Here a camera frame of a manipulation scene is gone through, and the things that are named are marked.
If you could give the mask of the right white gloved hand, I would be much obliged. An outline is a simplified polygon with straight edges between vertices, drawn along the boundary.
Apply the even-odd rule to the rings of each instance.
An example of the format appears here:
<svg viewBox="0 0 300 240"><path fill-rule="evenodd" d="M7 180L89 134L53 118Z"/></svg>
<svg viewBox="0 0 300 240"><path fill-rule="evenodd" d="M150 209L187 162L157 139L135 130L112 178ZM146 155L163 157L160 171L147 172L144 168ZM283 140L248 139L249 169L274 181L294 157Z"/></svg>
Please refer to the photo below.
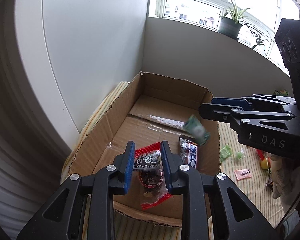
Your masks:
<svg viewBox="0 0 300 240"><path fill-rule="evenodd" d="M287 212L300 192L300 164L270 153L268 157L273 181L272 197L280 198L283 210Z"/></svg>

